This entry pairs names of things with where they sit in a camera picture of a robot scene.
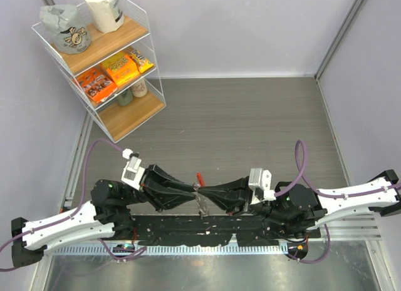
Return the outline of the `red handled crescent blade keychain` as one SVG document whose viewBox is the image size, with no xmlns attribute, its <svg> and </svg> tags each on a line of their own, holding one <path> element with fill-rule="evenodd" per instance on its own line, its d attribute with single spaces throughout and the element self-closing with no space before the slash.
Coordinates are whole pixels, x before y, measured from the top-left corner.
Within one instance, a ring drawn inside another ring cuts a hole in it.
<svg viewBox="0 0 401 291">
<path fill-rule="evenodd" d="M 202 186 L 205 186 L 203 176 L 198 172 L 196 174 L 197 182 L 194 183 L 194 190 L 195 190 L 195 200 L 199 209 L 199 215 L 201 218 L 207 217 L 210 215 L 210 211 L 207 207 L 206 198 L 199 193 L 199 189 Z"/>
</svg>

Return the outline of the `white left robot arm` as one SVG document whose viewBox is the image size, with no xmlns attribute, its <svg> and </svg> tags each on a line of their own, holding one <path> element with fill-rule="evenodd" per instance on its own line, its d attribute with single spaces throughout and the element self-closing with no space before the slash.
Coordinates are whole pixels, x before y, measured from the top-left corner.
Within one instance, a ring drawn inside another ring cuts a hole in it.
<svg viewBox="0 0 401 291">
<path fill-rule="evenodd" d="M 129 239 L 135 231 L 129 205 L 150 203 L 158 212 L 195 198 L 194 187 L 161 168 L 126 166 L 120 181 L 99 180 L 91 199 L 67 212 L 35 222 L 19 217 L 11 222 L 11 257 L 16 268 L 32 265 L 60 247 L 102 238 Z"/>
</svg>

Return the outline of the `beige cup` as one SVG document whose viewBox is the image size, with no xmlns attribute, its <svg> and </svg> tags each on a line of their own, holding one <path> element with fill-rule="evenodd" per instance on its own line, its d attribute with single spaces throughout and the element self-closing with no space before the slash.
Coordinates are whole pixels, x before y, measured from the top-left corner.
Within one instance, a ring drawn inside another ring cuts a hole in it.
<svg viewBox="0 0 401 291">
<path fill-rule="evenodd" d="M 147 94 L 147 85 L 145 79 L 142 78 L 131 85 L 130 90 L 134 97 L 141 98 Z"/>
</svg>

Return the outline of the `yellow candy bag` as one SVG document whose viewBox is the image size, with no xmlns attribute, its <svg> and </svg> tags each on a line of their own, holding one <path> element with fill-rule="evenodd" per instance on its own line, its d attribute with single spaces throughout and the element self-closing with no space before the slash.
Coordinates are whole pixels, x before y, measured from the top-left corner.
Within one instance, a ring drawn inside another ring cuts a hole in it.
<svg viewBox="0 0 401 291">
<path fill-rule="evenodd" d="M 135 62 L 141 74 L 154 67 L 154 64 L 137 49 L 132 50 L 128 55 Z"/>
</svg>

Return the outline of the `orange yellow snack box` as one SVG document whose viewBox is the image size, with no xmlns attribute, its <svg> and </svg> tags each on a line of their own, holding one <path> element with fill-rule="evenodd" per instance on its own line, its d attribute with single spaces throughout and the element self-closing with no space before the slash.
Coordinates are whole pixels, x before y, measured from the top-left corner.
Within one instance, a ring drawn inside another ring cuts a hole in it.
<svg viewBox="0 0 401 291">
<path fill-rule="evenodd" d="M 124 51 L 105 59 L 100 67 L 118 87 L 140 76 L 137 65 Z"/>
</svg>

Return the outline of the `white paper bag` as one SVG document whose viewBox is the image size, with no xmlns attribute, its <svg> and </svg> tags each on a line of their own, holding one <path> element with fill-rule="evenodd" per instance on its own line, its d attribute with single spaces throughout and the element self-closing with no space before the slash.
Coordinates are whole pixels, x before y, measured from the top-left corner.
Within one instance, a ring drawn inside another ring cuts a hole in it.
<svg viewBox="0 0 401 291">
<path fill-rule="evenodd" d="M 119 0 L 85 0 L 97 30 L 111 33 L 120 28 L 124 15 Z"/>
</svg>

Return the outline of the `grey paper bag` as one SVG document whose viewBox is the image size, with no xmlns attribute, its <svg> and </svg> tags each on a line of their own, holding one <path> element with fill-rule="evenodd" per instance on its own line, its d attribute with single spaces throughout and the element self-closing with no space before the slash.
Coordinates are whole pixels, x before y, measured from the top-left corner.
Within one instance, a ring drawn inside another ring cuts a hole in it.
<svg viewBox="0 0 401 291">
<path fill-rule="evenodd" d="M 39 18 L 60 52 L 79 54 L 91 44 L 91 35 L 76 6 L 70 4 L 42 6 Z"/>
</svg>

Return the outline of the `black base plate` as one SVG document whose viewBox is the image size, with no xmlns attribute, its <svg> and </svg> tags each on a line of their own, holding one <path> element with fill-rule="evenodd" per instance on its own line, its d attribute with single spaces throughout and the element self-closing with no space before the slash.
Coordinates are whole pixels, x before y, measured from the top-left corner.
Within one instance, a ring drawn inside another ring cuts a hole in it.
<svg viewBox="0 0 401 291">
<path fill-rule="evenodd" d="M 277 245 L 279 239 L 302 242 L 306 237 L 320 236 L 317 230 L 287 233 L 283 226 L 264 217 L 134 215 L 109 240 L 134 240 L 144 246 L 218 247 L 235 237 L 238 246 L 251 247 Z"/>
</svg>

